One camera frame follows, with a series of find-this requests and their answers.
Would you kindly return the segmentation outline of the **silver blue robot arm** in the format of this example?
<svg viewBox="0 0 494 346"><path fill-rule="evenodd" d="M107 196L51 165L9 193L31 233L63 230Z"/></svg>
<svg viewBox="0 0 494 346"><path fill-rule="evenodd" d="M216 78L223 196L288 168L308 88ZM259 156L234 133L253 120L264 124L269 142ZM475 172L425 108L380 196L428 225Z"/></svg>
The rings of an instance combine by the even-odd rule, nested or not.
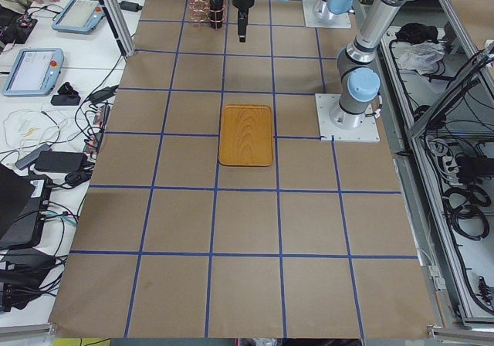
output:
<svg viewBox="0 0 494 346"><path fill-rule="evenodd" d="M342 94L329 110L337 127L350 130L363 122L366 109L381 85L379 76L368 65L373 62L376 48L399 8L408 1L416 0L374 0L353 42L338 56Z"/></svg>
<svg viewBox="0 0 494 346"><path fill-rule="evenodd" d="M353 7L353 0L319 0L314 7L318 19L331 19L335 15L347 14Z"/></svg>

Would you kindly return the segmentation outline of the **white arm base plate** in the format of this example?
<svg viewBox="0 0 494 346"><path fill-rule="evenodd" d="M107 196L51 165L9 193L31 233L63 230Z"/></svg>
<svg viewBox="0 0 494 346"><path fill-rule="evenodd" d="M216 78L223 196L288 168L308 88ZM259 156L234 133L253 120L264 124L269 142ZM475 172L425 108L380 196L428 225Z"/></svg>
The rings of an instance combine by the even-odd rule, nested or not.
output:
<svg viewBox="0 0 494 346"><path fill-rule="evenodd" d="M302 0L305 27L350 29L353 0Z"/></svg>
<svg viewBox="0 0 494 346"><path fill-rule="evenodd" d="M377 120L369 103L362 114L348 114L340 108L339 94L317 93L316 112L321 141L378 143Z"/></svg>

